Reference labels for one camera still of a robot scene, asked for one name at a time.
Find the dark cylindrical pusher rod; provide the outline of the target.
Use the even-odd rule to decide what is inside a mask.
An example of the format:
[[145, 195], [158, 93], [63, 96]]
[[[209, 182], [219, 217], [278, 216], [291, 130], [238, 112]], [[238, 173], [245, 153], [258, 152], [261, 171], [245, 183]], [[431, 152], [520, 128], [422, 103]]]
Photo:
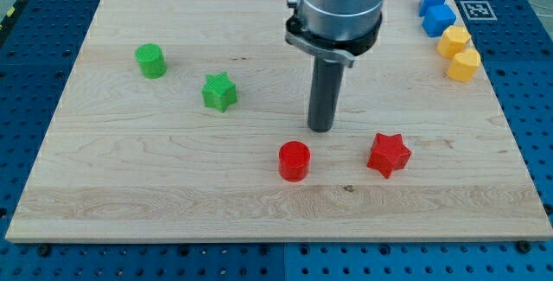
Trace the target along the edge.
[[343, 73], [344, 66], [339, 62], [314, 59], [308, 106], [308, 127], [312, 131], [332, 129]]

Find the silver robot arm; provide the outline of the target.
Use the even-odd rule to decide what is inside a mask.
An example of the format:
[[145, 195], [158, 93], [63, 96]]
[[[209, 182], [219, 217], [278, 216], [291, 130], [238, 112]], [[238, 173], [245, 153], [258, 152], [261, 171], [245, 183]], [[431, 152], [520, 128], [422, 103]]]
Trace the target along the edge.
[[384, 0], [286, 0], [293, 10], [285, 41], [314, 57], [308, 127], [334, 123], [343, 72], [378, 39]]

